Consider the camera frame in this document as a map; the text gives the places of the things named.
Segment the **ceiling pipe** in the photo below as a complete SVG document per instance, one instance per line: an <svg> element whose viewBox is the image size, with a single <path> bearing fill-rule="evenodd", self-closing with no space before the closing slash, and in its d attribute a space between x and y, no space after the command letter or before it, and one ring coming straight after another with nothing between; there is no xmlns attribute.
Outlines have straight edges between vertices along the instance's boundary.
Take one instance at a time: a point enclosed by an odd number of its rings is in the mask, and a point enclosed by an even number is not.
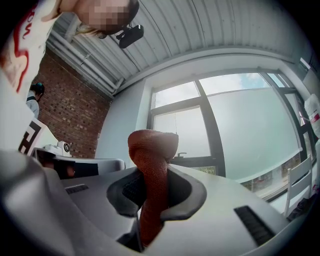
<svg viewBox="0 0 320 256"><path fill-rule="evenodd" d="M105 81L114 91L117 89L116 85L107 77L105 76L100 70L97 69L95 65L93 65L86 56L83 56L78 50L76 50L67 40L65 40L61 35L59 35L54 30L51 31L51 35L58 40L64 47L68 48L75 56L82 60L84 64L86 64L90 69L92 69L102 80Z"/></svg>
<svg viewBox="0 0 320 256"><path fill-rule="evenodd" d="M68 43L71 43L72 38L77 32L77 27L81 24L80 19L78 18L77 15L74 15L68 29L66 30L64 34L64 39L68 41Z"/></svg>
<svg viewBox="0 0 320 256"><path fill-rule="evenodd" d="M120 86L122 85L122 83L124 82L124 80L125 80L125 78L124 77L122 77L122 78L120 78L120 80L116 83L116 89L114 90L114 92L112 93L112 95L114 95L114 94L116 94L117 93L117 91L118 91L118 89L120 88Z"/></svg>
<svg viewBox="0 0 320 256"><path fill-rule="evenodd" d="M64 53L66 56L68 56L70 58L70 60L72 60L73 62L75 62L76 64L78 64L78 66L81 66L81 68L87 72L89 75L91 75L95 80L97 80L103 87L105 87L108 92L110 94L112 94L112 92L114 92L114 89L112 87L110 87L106 81L104 81L103 79L101 79L101 77L99 77L97 74L95 74L90 68L88 68L86 65L81 65L81 63L83 62L82 60L78 59L76 56L74 56L70 51L68 51L64 45L60 44L57 41L50 41L49 42L50 45L52 45L54 48L58 49L59 51L61 51L62 53Z"/></svg>

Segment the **red label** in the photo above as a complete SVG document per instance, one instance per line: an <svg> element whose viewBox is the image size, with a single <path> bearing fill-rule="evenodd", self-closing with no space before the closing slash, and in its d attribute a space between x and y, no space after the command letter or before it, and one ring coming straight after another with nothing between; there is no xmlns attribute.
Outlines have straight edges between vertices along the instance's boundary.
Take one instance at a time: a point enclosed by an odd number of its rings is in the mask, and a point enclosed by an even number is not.
<svg viewBox="0 0 320 256"><path fill-rule="evenodd" d="M320 115L319 115L319 114L316 114L316 115L314 116L314 118L312 118L312 119L310 120L310 123L313 124L313 123L315 123L316 121L318 121L319 119L320 119Z"/></svg>
<svg viewBox="0 0 320 256"><path fill-rule="evenodd" d="M35 16L35 9L37 7L38 3L36 3L33 8L29 11L29 13L27 13L24 18L18 23L17 27L13 30L13 40L14 40L14 55L16 58L19 58L21 56L25 56L26 57L26 67L25 69L22 71L21 76L20 76L20 80L19 80L19 85L16 89L16 92L18 93L22 84L22 80L28 70L28 66L29 66L29 52L27 49L20 49L20 32L22 29L22 25L25 21L28 22L28 25L24 28L25 33L23 35L23 39L25 39L25 36L27 36L30 33L30 29L32 26L32 20Z"/></svg>

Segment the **window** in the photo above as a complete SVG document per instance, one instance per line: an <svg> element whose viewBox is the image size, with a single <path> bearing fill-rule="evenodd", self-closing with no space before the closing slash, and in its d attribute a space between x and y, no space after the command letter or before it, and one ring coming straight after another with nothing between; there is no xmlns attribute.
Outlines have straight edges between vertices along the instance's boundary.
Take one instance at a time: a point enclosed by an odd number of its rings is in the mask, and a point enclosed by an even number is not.
<svg viewBox="0 0 320 256"><path fill-rule="evenodd" d="M266 198L288 184L288 169L296 167L300 162L300 154L298 153L272 171L255 179L246 181L242 183L242 185L255 193L258 197Z"/></svg>
<svg viewBox="0 0 320 256"><path fill-rule="evenodd" d="M179 135L176 156L178 156L178 153L185 153L181 155L184 158L210 156L207 131L199 106L193 109L156 115L153 129Z"/></svg>
<svg viewBox="0 0 320 256"><path fill-rule="evenodd" d="M289 114L272 88L208 97L221 137L225 176L243 183L300 151Z"/></svg>
<svg viewBox="0 0 320 256"><path fill-rule="evenodd" d="M284 85L284 83L281 82L281 81L279 80L279 78L278 78L275 74L269 74L269 73L268 73L268 75L272 78L272 80L273 80L273 81L276 83L276 85L279 86L280 88L281 88L281 87L287 87L287 84Z"/></svg>
<svg viewBox="0 0 320 256"><path fill-rule="evenodd" d="M155 108L199 97L194 82L187 82L155 93Z"/></svg>
<svg viewBox="0 0 320 256"><path fill-rule="evenodd" d="M193 167L192 169L198 170L200 172L204 172L207 174L216 174L216 167L215 166L203 166L203 167Z"/></svg>
<svg viewBox="0 0 320 256"><path fill-rule="evenodd" d="M270 87L259 73L226 74L201 79L206 95Z"/></svg>
<svg viewBox="0 0 320 256"><path fill-rule="evenodd" d="M166 87L154 93L148 128L179 135L172 164L229 178L270 199L286 189L288 168L308 155L315 159L304 102L288 84L278 71L259 70Z"/></svg>

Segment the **red brick wall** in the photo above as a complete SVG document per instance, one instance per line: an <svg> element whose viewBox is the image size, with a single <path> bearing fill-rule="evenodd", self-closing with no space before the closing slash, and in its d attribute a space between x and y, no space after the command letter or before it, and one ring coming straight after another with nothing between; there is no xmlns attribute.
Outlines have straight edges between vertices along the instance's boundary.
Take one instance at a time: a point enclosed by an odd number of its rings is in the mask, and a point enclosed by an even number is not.
<svg viewBox="0 0 320 256"><path fill-rule="evenodd" d="M111 99L49 49L33 81L38 82L45 86L39 102L39 121L58 141L72 143L72 156L94 158Z"/></svg>

